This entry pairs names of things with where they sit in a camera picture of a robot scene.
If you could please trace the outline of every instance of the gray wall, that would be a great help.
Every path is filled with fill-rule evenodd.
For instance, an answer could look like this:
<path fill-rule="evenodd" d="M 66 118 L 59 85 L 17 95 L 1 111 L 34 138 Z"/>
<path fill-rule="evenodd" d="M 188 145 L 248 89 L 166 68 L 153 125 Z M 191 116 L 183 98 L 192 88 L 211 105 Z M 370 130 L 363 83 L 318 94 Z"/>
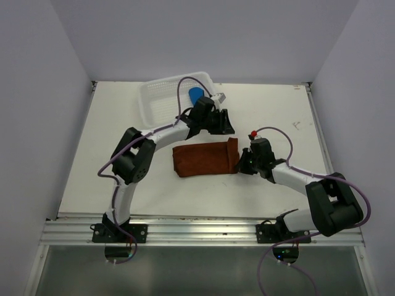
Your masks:
<path fill-rule="evenodd" d="M 316 76 L 357 0 L 52 0 L 89 76 L 219 82 Z"/>
<path fill-rule="evenodd" d="M 90 81 L 47 0 L 0 3 L 1 295 L 22 295 L 60 202 Z"/>
<path fill-rule="evenodd" d="M 381 290 L 395 291 L 395 1 L 360 0 L 313 83 L 333 165 L 368 194 L 362 228 Z"/>

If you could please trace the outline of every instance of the cloth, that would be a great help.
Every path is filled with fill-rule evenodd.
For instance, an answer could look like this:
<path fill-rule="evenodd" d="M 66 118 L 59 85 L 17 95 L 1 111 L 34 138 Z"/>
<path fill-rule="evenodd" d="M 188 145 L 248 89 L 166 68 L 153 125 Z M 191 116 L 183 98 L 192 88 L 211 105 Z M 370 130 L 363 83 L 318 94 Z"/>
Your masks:
<path fill-rule="evenodd" d="M 183 145 L 173 148 L 174 170 L 181 178 L 200 175 L 236 174 L 238 140 Z"/>

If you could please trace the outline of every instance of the folded cloth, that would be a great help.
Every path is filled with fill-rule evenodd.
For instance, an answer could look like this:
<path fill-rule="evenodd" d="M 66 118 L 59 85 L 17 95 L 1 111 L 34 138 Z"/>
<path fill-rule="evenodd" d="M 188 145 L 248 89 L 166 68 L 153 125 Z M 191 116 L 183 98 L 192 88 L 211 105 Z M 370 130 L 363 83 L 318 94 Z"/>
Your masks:
<path fill-rule="evenodd" d="M 238 140 L 183 145 L 173 148 L 174 170 L 179 177 L 236 174 L 239 162 Z"/>

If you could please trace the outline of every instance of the gray floor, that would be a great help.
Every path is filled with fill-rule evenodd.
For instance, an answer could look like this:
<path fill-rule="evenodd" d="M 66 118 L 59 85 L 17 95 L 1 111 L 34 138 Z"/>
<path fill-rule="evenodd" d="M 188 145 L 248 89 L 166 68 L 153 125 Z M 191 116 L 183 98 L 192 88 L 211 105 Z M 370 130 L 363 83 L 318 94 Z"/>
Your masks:
<path fill-rule="evenodd" d="M 37 295 L 261 295 L 256 269 L 264 250 L 140 246 L 132 261 L 113 266 L 103 247 L 51 247 Z M 321 296 L 366 295 L 352 247 L 305 247 L 295 264 Z M 275 260 L 264 261 L 262 281 L 269 295 L 314 295 L 303 274 Z"/>

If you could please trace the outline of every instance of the cable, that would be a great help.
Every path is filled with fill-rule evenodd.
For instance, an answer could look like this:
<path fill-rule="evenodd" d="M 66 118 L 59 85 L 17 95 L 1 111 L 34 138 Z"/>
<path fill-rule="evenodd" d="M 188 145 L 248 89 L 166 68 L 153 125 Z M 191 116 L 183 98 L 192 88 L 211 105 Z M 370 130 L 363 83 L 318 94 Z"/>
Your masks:
<path fill-rule="evenodd" d="M 115 187 L 115 189 L 114 189 L 114 192 L 113 192 L 112 198 L 111 198 L 112 219 L 114 220 L 115 227 L 116 227 L 121 233 L 123 233 L 124 235 L 126 235 L 127 237 L 129 237 L 129 238 L 133 241 L 133 243 L 135 244 L 135 249 L 134 249 L 133 253 L 132 253 L 127 259 L 125 259 L 125 260 L 120 260 L 120 261 L 114 260 L 114 261 L 112 261 L 113 264 L 121 264 L 121 263 L 125 263 L 125 262 L 128 262 L 129 260 L 131 260 L 131 259 L 135 256 L 135 254 L 136 254 L 136 252 L 137 252 L 137 241 L 136 241 L 136 238 L 135 238 L 134 236 L 132 236 L 129 232 L 126 232 L 125 230 L 123 230 L 123 229 L 119 226 L 118 221 L 117 221 L 117 217 L 115 216 L 115 198 L 116 198 L 117 193 L 118 193 L 118 190 L 119 190 L 120 181 L 118 180 L 118 178 L 117 178 L 116 176 L 103 174 L 103 171 L 104 171 L 108 166 L 110 166 L 111 164 L 113 164 L 113 163 L 118 159 L 118 157 L 120 157 L 123 153 L 125 153 L 127 150 L 130 150 L 130 148 L 131 148 L 133 145 L 135 145 L 137 142 L 139 142 L 139 141 L 141 141 L 141 140 L 143 140 L 143 139 L 145 139 L 145 138 L 148 138 L 149 136 L 152 136 L 154 133 L 157 133 L 157 132 L 159 132 L 159 131 L 166 130 L 167 128 L 172 128 L 172 127 L 174 127 L 174 126 L 180 121 L 180 119 L 181 119 L 180 86 L 181 86 L 181 83 L 182 83 L 184 80 L 186 80 L 186 79 L 191 79 L 191 80 L 194 80 L 194 81 L 196 81 L 197 83 L 199 83 L 199 84 L 206 90 L 207 94 L 208 94 L 209 96 L 211 96 L 211 93 L 209 92 L 209 90 L 208 90 L 208 89 L 203 85 L 203 83 L 201 83 L 198 79 L 196 79 L 195 77 L 190 77 L 190 76 L 183 77 L 183 78 L 178 82 L 178 84 L 177 84 L 178 115 L 177 115 L 177 119 L 176 119 L 175 123 L 174 123 L 174 124 L 171 123 L 171 124 L 169 124 L 169 125 L 161 126 L 160 128 L 154 129 L 152 132 L 150 132 L 150 133 L 148 133 L 148 134 L 145 134 L 144 136 L 138 137 L 137 139 L 133 140 L 133 141 L 130 142 L 128 145 L 126 145 L 124 148 L 122 148 L 120 152 L 118 152 L 117 154 L 115 154 L 115 155 L 114 155 L 108 162 L 106 162 L 106 164 L 103 165 L 103 166 L 101 167 L 101 169 L 98 171 L 98 176 L 99 176 L 99 177 L 101 177 L 101 178 L 109 178 L 109 179 L 115 180 L 115 182 L 116 182 L 117 185 L 116 185 L 116 187 Z"/>
<path fill-rule="evenodd" d="M 370 215 L 372 214 L 372 207 L 371 207 L 371 205 L 370 205 L 370 202 L 369 202 L 367 196 L 366 196 L 366 195 L 362 192 L 362 190 L 360 190 L 355 184 L 351 183 L 351 182 L 348 181 L 348 180 L 341 179 L 341 178 L 338 178 L 338 177 L 315 174 L 315 173 L 311 173 L 311 172 L 308 172 L 308 171 L 304 171 L 304 170 L 302 170 L 302 169 L 300 169 L 300 168 L 296 168 L 295 166 L 291 166 L 291 165 L 289 164 L 289 160 L 291 159 L 292 154 L 293 154 L 293 151 L 294 151 L 294 146 L 293 146 L 293 143 L 292 143 L 291 138 L 290 138 L 284 131 L 282 131 L 282 130 L 279 129 L 279 128 L 275 128 L 275 127 L 273 127 L 273 126 L 266 126 L 266 127 L 264 127 L 264 128 L 259 128 L 259 129 L 256 130 L 256 132 L 263 131 L 263 130 L 275 130 L 275 131 L 278 131 L 279 133 L 281 133 L 282 135 L 284 135 L 285 138 L 288 140 L 290 150 L 289 150 L 288 157 L 286 158 L 286 165 L 287 165 L 290 169 L 292 169 L 292 170 L 294 170 L 294 171 L 296 171 L 296 172 L 298 172 L 298 173 L 304 174 L 304 175 L 306 175 L 306 176 L 312 176 L 312 177 L 314 177 L 314 178 L 330 179 L 330 180 L 335 180 L 335 181 L 338 181 L 338 182 L 342 182 L 342 183 L 347 184 L 348 186 L 354 188 L 354 189 L 360 194 L 360 196 L 364 199 L 364 201 L 365 201 L 365 203 L 366 203 L 367 213 L 366 213 L 366 217 L 365 217 L 360 223 L 355 224 L 352 228 L 360 227 L 360 226 L 364 225 L 364 224 L 370 219 Z M 267 296 L 267 293 L 266 293 L 266 291 L 265 291 L 265 289 L 264 289 L 264 287 L 263 287 L 262 280 L 260 279 L 260 267 L 261 267 L 262 262 L 264 261 L 265 257 L 267 256 L 267 254 L 268 254 L 271 250 L 273 250 L 275 247 L 277 247 L 277 246 L 279 246 L 279 245 L 281 245 L 281 244 L 287 244 L 287 243 L 291 243 L 291 242 L 296 242 L 296 241 L 299 241 L 299 240 L 302 240 L 302 239 L 307 239 L 307 238 L 310 238 L 310 237 L 313 237 L 313 236 L 317 236 L 317 235 L 319 235 L 319 234 L 321 234 L 321 233 L 320 233 L 320 232 L 316 232 L 316 233 L 314 233 L 314 234 L 309 234 L 308 236 L 302 236 L 302 237 L 297 237 L 297 238 L 294 238 L 294 239 L 284 240 L 284 241 L 282 241 L 282 242 L 277 242 L 276 244 L 274 244 L 274 245 L 272 245 L 272 246 L 269 247 L 269 249 L 268 249 L 268 250 L 261 256 L 261 258 L 259 259 L 258 268 L 257 268 L 257 280 L 258 280 L 258 285 L 259 285 L 260 291 L 263 293 L 263 295 Z M 318 290 L 317 290 L 317 285 L 316 285 L 315 281 L 313 280 L 312 276 L 310 276 L 307 272 L 305 272 L 305 271 L 304 271 L 303 269 L 301 269 L 300 267 L 297 267 L 297 266 L 294 266 L 294 265 L 291 265 L 291 267 L 297 269 L 298 271 L 300 271 L 301 273 L 305 274 L 305 275 L 309 278 L 310 282 L 311 282 L 311 283 L 313 284 L 313 286 L 314 286 L 315 296 L 318 296 L 318 295 L 319 295 L 319 292 L 318 292 Z"/>

